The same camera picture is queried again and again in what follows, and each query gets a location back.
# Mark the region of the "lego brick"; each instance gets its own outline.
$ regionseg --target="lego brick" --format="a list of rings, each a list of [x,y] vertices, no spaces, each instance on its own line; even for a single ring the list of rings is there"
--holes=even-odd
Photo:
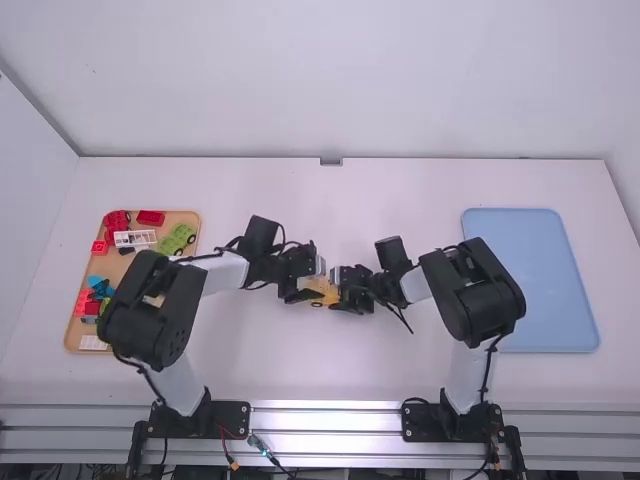
[[[85,314],[85,306],[89,301],[89,295],[93,292],[91,288],[84,288],[80,290],[80,294],[78,295],[78,299],[76,300],[76,306],[73,310],[73,314],[76,317],[80,317]]]
[[[152,210],[140,210],[136,221],[141,225],[151,225],[152,227],[161,227],[164,223],[164,213]]]
[[[113,233],[116,232],[117,230],[114,230],[112,228],[107,228],[104,232],[104,241],[107,242],[107,245],[111,245],[114,246],[116,244],[116,241],[113,239]]]
[[[91,245],[91,254],[106,255],[109,252],[109,244],[106,240],[96,240]]]
[[[100,314],[100,304],[102,302],[98,302],[97,300],[91,300],[84,304],[84,314],[85,315],[99,315]]]

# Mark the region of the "black wire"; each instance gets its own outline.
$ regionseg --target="black wire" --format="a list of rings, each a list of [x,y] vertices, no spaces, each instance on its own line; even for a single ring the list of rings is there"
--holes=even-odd
[[[153,390],[153,393],[156,395],[156,397],[158,397],[158,401],[163,405],[167,404],[167,400],[160,393],[160,390],[158,390],[158,388],[155,386],[155,384],[153,383],[153,380],[151,380],[151,377],[149,376],[149,373],[147,372],[146,368],[144,368],[139,363],[132,362],[131,360],[126,360],[115,349],[113,350],[113,356],[116,357],[116,360],[118,360],[121,363],[124,363],[125,365],[129,365],[130,367],[136,367],[138,369],[138,373],[144,377],[144,379],[149,384],[149,387],[151,387],[151,390]]]
[[[250,292],[253,290],[260,290],[261,288],[264,288],[267,285],[269,285],[269,282],[264,282],[261,285],[258,285],[257,287],[245,287],[245,290],[249,290]]]
[[[503,338],[504,338],[504,334],[498,335],[496,337],[496,339],[493,342],[491,342],[491,345],[487,349],[487,352],[488,352],[487,353],[487,366],[484,369],[484,377],[482,379],[482,387],[480,388],[480,403],[484,403],[484,396],[489,391],[489,389],[487,388],[487,383],[489,382],[489,370],[491,369],[491,355],[493,355],[493,353],[498,350],[496,348],[496,345],[498,345],[498,342],[500,340],[502,340]]]
[[[290,471],[286,470],[282,465],[280,465],[280,462],[278,460],[276,460],[275,458],[271,459],[271,463],[273,465],[275,465],[278,469],[280,469],[282,471],[282,473],[288,475],[291,478],[295,478],[293,475],[293,473],[291,473]]]
[[[164,465],[164,461],[167,459],[167,452],[169,451],[169,438],[168,433],[164,436],[164,453],[162,454],[162,460],[160,460],[160,465]]]
[[[396,307],[398,309],[398,311],[396,312],[393,308],[391,308],[391,305],[393,305],[394,307]],[[387,309],[393,313],[396,317],[398,317],[400,319],[400,321],[402,323],[404,323],[404,326],[407,327],[407,329],[411,332],[411,335],[413,335],[413,329],[409,326],[409,323],[407,322],[407,320],[404,318],[404,313],[402,313],[402,309],[400,307],[398,307],[396,304],[394,303],[387,303],[385,304],[385,307],[387,307]]]
[[[469,475],[468,477],[463,478],[462,480],[471,480],[472,478],[477,477],[478,475],[480,475],[485,467],[487,466],[487,464],[489,463],[489,458],[491,457],[491,454],[488,454],[485,459],[484,459],[484,463],[482,464],[482,466],[477,469],[475,472],[473,472],[471,475]]]

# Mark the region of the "toy brick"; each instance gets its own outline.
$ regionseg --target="toy brick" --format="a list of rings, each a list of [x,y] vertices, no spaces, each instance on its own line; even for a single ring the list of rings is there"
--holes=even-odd
[[[99,315],[100,314],[100,304],[102,302],[98,302],[97,300],[91,300],[84,304],[84,314],[85,315]]]
[[[152,227],[161,227],[164,223],[164,213],[153,210],[140,210],[136,221],[141,225],[151,225]]]
[[[91,245],[91,253],[93,255],[106,255],[109,252],[109,244],[106,240],[96,240]]]

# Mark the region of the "white table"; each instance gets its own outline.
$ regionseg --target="white table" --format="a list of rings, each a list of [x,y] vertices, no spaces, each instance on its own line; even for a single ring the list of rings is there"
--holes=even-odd
[[[152,395],[133,369],[62,345],[105,212],[198,210],[199,253],[241,234],[255,213],[281,222],[288,239],[313,239],[329,265],[375,269],[374,241],[399,234],[417,260],[460,242],[460,216],[478,206],[549,207],[562,216],[602,338],[593,354],[500,357],[492,394],[521,427],[529,468],[640,470],[640,440],[630,436],[640,434],[640,248],[604,162],[590,160],[345,159],[339,168],[309,158],[80,162],[0,364],[0,421],[16,427],[0,435],[0,461],[66,455],[122,463],[133,422],[146,417]],[[453,341],[433,302],[408,310],[411,336],[382,309],[357,317],[285,306],[274,289],[203,300],[187,351],[214,398],[264,407],[253,427],[265,430],[283,463],[479,464],[480,446],[407,445],[398,435],[398,402],[436,400],[448,369]],[[50,430],[31,430],[38,426]],[[314,430],[347,433],[306,435]],[[160,444],[149,442],[147,453],[158,461]],[[241,463],[261,464],[252,453]],[[178,461],[224,463],[215,441],[172,442],[169,462]]]

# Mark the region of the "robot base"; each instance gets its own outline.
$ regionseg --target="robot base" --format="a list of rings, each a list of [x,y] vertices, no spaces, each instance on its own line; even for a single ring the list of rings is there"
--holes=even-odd
[[[191,417],[181,417],[167,407],[151,407],[147,422],[147,438],[246,437],[249,432],[251,405],[248,402],[208,401]]]
[[[502,409],[495,403],[475,405],[465,415],[458,415],[447,402],[404,403],[401,411],[402,438],[405,442],[486,443],[489,436],[504,437]]]
[[[249,402],[211,400],[205,390],[200,406],[190,417],[183,417],[175,410],[154,404],[149,420],[140,420],[133,427],[131,448],[125,469],[128,480],[138,477],[142,451],[149,438],[203,438],[242,439],[249,435]]]

